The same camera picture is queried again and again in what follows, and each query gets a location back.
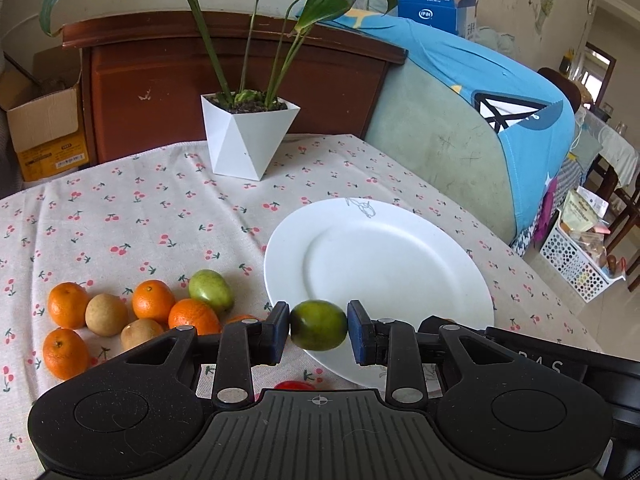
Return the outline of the white perforated basket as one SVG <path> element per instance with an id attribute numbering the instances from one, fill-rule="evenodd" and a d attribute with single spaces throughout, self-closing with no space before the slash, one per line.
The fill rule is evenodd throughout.
<path id="1" fill-rule="evenodd" d="M 599 266 L 562 228 L 560 218 L 556 218 L 539 252 L 586 304 L 626 280 L 624 271 L 612 274 L 606 263 Z"/>

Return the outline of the wooden dining chair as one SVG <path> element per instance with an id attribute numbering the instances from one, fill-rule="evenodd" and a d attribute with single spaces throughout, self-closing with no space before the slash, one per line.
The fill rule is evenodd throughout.
<path id="1" fill-rule="evenodd" d="M 610 234 L 605 237 L 605 248 L 608 255 L 613 249 L 634 229 L 639 226 L 639 177 L 634 182 L 634 192 L 629 194 L 624 188 L 615 188 L 618 185 L 618 175 L 613 166 L 608 162 L 608 168 L 601 165 L 603 157 L 598 155 L 591 164 L 588 174 L 594 172 L 602 178 L 596 194 L 604 200 L 612 196 L 619 198 L 624 208 L 615 217 L 610 225 Z"/>

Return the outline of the light green oval fruit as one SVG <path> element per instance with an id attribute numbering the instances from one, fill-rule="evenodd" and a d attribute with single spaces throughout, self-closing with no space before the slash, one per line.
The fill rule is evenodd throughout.
<path id="1" fill-rule="evenodd" d="M 221 274 L 208 269 L 194 273 L 188 285 L 189 296 L 204 302 L 217 314 L 227 314 L 234 306 L 231 287 Z"/>

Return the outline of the tan round fruit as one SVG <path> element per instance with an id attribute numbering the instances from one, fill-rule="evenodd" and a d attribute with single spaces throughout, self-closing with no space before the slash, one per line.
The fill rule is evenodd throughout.
<path id="1" fill-rule="evenodd" d="M 85 321 L 89 330 L 102 337 L 113 337 L 119 334 L 128 323 L 126 304 L 118 297 L 107 294 L 94 296 L 85 313 Z"/>
<path id="2" fill-rule="evenodd" d="M 120 333 L 120 342 L 122 350 L 128 351 L 139 344 L 160 336 L 164 332 L 160 323 L 152 320 L 152 318 L 138 318 L 134 322 L 126 325 Z"/>

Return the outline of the brown wooden cabinet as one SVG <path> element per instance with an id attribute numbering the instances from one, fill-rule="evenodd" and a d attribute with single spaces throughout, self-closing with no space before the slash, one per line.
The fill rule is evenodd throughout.
<path id="1" fill-rule="evenodd" d="M 182 141 L 204 139 L 201 97 L 219 90 L 188 11 L 112 15 L 67 24 L 62 44 L 81 52 L 81 95 L 93 165 Z M 368 130 L 388 70 L 405 51 L 317 25 L 279 94 L 299 106 L 292 133 Z"/>

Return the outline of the red cherry tomato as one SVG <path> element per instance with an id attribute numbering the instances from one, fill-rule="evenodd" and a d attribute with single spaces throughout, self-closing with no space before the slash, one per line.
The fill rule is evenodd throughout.
<path id="1" fill-rule="evenodd" d="M 276 389 L 288 390 L 288 391 L 314 391 L 314 385 L 308 384 L 308 382 L 299 382 L 298 380 L 286 380 L 285 382 L 279 382 L 274 386 Z"/>

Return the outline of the open cardboard box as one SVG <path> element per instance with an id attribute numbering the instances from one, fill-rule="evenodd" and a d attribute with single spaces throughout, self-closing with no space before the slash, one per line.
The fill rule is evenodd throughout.
<path id="1" fill-rule="evenodd" d="M 81 53 L 56 47 L 34 56 L 28 72 L 9 56 L 1 72 L 1 109 L 26 186 L 90 162 L 81 103 Z"/>

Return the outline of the dark green round fruit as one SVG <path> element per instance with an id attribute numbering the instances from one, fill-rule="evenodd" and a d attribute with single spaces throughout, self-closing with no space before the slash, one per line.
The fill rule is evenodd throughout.
<path id="1" fill-rule="evenodd" d="M 345 312 L 332 302 L 306 300 L 290 314 L 291 339 L 309 351 L 328 351 L 338 347 L 347 335 Z"/>

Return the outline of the cherry print tablecloth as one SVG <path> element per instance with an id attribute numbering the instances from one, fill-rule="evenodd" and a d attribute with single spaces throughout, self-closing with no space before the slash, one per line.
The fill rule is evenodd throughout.
<path id="1" fill-rule="evenodd" d="M 175 144 L 2 200 L 2 477 L 40 475 L 26 424 L 34 401 L 56 383 L 42 357 L 55 285 L 74 282 L 128 300 L 155 278 L 183 296 L 191 275 L 209 268 L 228 281 L 239 313 L 261 318 L 270 308 L 262 265 L 272 231 L 299 207 L 333 197 L 399 206 L 450 235 L 482 272 L 501 328 L 596 348 L 572 311 L 487 226 L 354 136 L 286 141 L 258 182 L 215 176 L 202 142 Z"/>

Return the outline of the blue white carton box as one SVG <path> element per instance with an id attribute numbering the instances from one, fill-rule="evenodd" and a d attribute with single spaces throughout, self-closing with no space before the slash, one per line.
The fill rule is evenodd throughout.
<path id="1" fill-rule="evenodd" d="M 398 0 L 398 15 L 472 40 L 478 0 Z"/>

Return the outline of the white geometric plant pot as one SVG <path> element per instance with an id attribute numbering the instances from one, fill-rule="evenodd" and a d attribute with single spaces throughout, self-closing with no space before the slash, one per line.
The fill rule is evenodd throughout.
<path id="1" fill-rule="evenodd" d="M 201 106 L 213 173 L 259 181 L 294 122 L 299 107 L 280 99 L 284 110 L 232 114 L 210 102 L 212 97 L 212 94 L 203 94 Z"/>

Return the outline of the blue cartoon blanket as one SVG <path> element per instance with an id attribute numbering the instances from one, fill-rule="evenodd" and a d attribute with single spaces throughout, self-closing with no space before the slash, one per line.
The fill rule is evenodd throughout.
<path id="1" fill-rule="evenodd" d="M 514 240 L 534 224 L 574 139 L 574 112 L 561 90 L 512 58 L 408 18 L 351 10 L 329 25 L 401 48 L 407 61 L 457 91 L 498 136 L 511 185 Z"/>

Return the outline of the white ceramic plate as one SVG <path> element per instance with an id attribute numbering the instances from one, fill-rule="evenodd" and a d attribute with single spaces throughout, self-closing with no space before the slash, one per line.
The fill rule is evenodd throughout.
<path id="1" fill-rule="evenodd" d="M 476 330 L 495 322 L 480 270 L 448 234 L 377 200 L 332 198 L 289 214 L 267 244 L 271 302 L 358 300 L 370 318 L 420 326 L 431 315 Z"/>

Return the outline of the orange tangerine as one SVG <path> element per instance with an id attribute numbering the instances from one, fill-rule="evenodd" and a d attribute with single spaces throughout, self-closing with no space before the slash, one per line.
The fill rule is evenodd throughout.
<path id="1" fill-rule="evenodd" d="M 215 311 L 205 302 L 183 299 L 174 304 L 168 316 L 168 327 L 191 325 L 202 335 L 220 334 L 222 325 Z"/>
<path id="2" fill-rule="evenodd" d="M 162 281 L 147 280 L 140 283 L 132 295 L 132 310 L 137 318 L 166 324 L 171 308 L 176 303 L 171 289 Z"/>
<path id="3" fill-rule="evenodd" d="M 85 315 L 89 301 L 88 292 L 82 286 L 64 282 L 50 290 L 47 309 L 57 326 L 79 330 L 86 324 Z"/>
<path id="4" fill-rule="evenodd" d="M 69 328 L 52 330 L 43 341 L 42 356 L 48 371 L 62 380 L 82 374 L 91 364 L 85 341 Z"/>

